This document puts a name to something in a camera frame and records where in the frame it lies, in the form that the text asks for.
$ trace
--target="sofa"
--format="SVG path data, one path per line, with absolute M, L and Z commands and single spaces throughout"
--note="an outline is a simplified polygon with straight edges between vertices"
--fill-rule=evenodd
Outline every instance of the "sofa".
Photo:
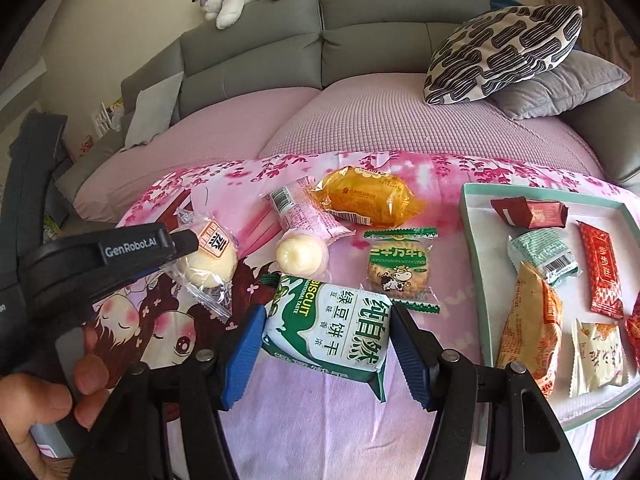
M 118 221 L 173 170 L 277 153 L 450 152 L 526 160 L 640 192 L 640 104 L 614 91 L 559 117 L 490 100 L 427 106 L 432 52 L 490 0 L 261 0 L 226 30 L 182 34 L 122 81 L 126 115 L 58 181 L 78 213 Z M 184 72 L 172 127 L 120 152 L 138 93 Z

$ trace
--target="screw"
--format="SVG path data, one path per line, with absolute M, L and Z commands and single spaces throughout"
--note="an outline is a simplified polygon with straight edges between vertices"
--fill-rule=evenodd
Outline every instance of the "screw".
M 460 354 L 455 350 L 447 349 L 442 352 L 442 358 L 449 363 L 455 363 L 460 361 Z
M 516 372 L 517 374 L 523 374 L 527 371 L 527 367 L 520 361 L 511 361 L 511 363 L 509 363 L 509 366 L 511 367 L 511 370 Z
M 129 368 L 129 373 L 131 375 L 140 375 L 146 369 L 146 365 L 143 362 L 139 362 L 134 364 L 131 368 Z
M 213 359 L 213 356 L 214 356 L 213 350 L 204 349 L 204 350 L 200 350 L 196 354 L 196 359 L 201 363 L 208 363 Z

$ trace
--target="table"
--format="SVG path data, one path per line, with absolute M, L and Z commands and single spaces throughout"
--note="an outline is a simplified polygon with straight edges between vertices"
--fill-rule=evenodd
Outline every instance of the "table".
M 164 274 L 131 285 L 119 293 L 116 299 L 120 306 L 112 311 L 128 320 L 127 329 L 115 325 L 117 316 L 111 316 L 110 322 L 98 316 L 96 322 L 100 334 L 96 351 L 110 369 L 111 385 L 137 358 L 153 366 L 168 365 L 208 348 L 224 330 L 237 326 L 249 302 L 269 301 L 273 289 L 259 286 L 257 279 L 274 267 L 280 227 L 269 203 L 260 197 L 301 176 L 321 178 L 348 164 L 397 174 L 427 201 L 426 210 L 407 225 L 438 229 L 431 252 L 430 285 L 442 308 L 438 315 L 414 313 L 414 319 L 418 326 L 432 331 L 444 348 L 455 348 L 474 362 L 480 359 L 478 320 L 469 252 L 458 211 L 462 184 L 519 184 L 596 194 L 625 202 L 635 220 L 640 221 L 640 199 L 627 190 L 590 176 L 499 159 L 336 152 L 279 155 L 175 171 L 152 186 L 120 225 L 164 221 L 172 229 L 177 226 L 174 214 L 179 207 L 215 216 L 234 232 L 242 249 L 234 276 L 234 313 L 223 326 L 201 305 L 193 304 L 194 300 Z M 332 282 L 339 285 L 360 286 L 365 280 L 368 244 L 362 240 L 363 227 L 355 229 L 355 237 L 339 240 L 330 248 L 329 270 Z M 114 308 L 115 304 L 111 301 L 110 305 Z M 96 309 L 102 308 L 106 308 L 106 302 L 96 305 Z M 158 336 L 162 336 L 162 344 L 158 344 Z M 386 363 L 385 390 L 387 402 L 381 404 L 366 384 L 295 366 L 261 352 L 244 397 L 231 411 L 221 414 L 240 477 L 413 478 L 433 415 L 411 399 L 392 348 Z M 593 441 L 591 431 L 578 428 L 570 435 L 585 478 L 592 473 L 590 458 L 585 456 Z M 170 422 L 169 434 L 176 474 L 184 478 L 178 420 Z M 636 436 L 629 437 L 627 440 L 633 443 L 625 445 L 635 445 Z M 620 443 L 616 448 L 622 449 Z M 468 478 L 479 478 L 483 453 L 484 448 L 473 446 Z

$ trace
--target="human hand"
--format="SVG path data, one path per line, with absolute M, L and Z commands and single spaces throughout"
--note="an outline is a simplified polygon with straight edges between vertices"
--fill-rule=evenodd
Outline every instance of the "human hand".
M 92 328 L 84 330 L 87 353 L 76 365 L 74 382 L 84 395 L 74 409 L 82 427 L 90 429 L 109 397 L 105 389 L 109 372 L 102 360 L 93 354 L 97 335 Z M 71 393 L 62 384 L 51 384 L 26 374 L 13 374 L 0 379 L 0 419 L 16 449 L 38 480 L 66 478 L 45 460 L 29 430 L 33 424 L 53 424 L 71 411 Z

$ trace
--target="blue pillow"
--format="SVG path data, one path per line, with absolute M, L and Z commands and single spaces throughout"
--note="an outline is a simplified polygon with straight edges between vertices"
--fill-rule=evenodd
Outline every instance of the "blue pillow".
M 489 5 L 491 6 L 491 10 L 499 10 L 504 7 L 515 7 L 522 4 L 518 0 L 489 0 Z M 574 44 L 572 50 L 582 51 L 577 42 Z

